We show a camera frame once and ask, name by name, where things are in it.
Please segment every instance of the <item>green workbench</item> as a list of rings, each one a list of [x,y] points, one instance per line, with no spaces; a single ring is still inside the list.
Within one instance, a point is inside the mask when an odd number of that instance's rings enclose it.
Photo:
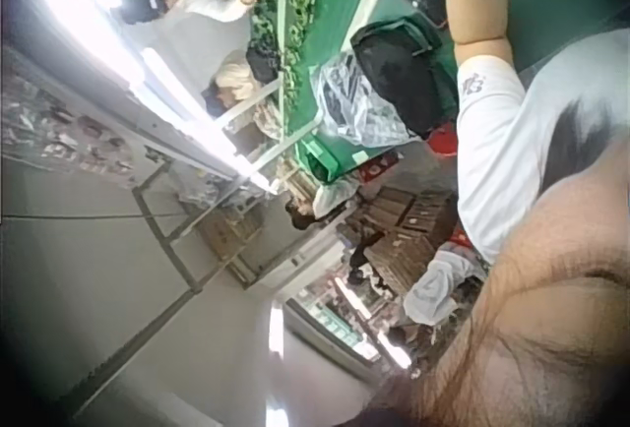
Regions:
[[[289,132],[314,117],[317,106],[308,82],[308,67],[322,64],[340,51],[358,2],[318,0],[316,19],[306,36],[302,59],[296,68],[303,78],[296,106],[285,112]],[[601,30],[604,23],[627,4],[628,0],[510,0],[508,35],[514,47],[517,71],[525,70],[575,38]],[[413,15],[414,9],[406,0],[379,0],[370,22]],[[448,30],[435,33],[442,42],[435,52],[435,60],[455,80],[456,64]],[[445,102],[446,108],[454,109],[447,111],[447,114],[457,115],[456,104],[448,99]],[[327,137],[322,133],[317,133],[314,140],[338,162],[338,174],[357,167],[353,158],[356,153],[366,158],[383,151],[356,147],[343,139]]]

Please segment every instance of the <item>cable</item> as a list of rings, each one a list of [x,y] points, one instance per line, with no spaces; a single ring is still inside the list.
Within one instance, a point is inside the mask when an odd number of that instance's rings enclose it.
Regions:
[[[148,214],[128,214],[128,215],[17,215],[6,213],[2,215],[3,220],[117,220],[125,218],[147,218],[147,217],[187,217],[188,213],[148,213]]]

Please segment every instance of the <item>green table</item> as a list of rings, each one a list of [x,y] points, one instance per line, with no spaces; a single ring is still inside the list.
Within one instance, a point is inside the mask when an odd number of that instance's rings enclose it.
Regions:
[[[308,67],[322,64],[340,51],[358,2],[318,1],[316,21],[306,36],[302,61],[297,67],[305,81],[300,87],[295,109],[286,112],[289,132],[304,125],[315,115],[317,106],[308,83]],[[575,38],[599,31],[603,23],[620,12],[627,3],[628,0],[510,0],[508,35],[514,46],[517,70],[532,66]],[[379,0],[370,21],[413,15],[414,9],[406,0]],[[457,67],[453,57],[453,42],[448,30],[437,31],[436,34],[442,46],[436,51],[435,60],[454,80]],[[447,113],[457,115],[457,104],[450,101],[447,94],[444,96],[445,108],[450,109]],[[338,162],[338,174],[357,166],[353,158],[356,153],[366,158],[383,151],[355,147],[343,139],[327,137],[322,133],[317,133],[314,140]]]

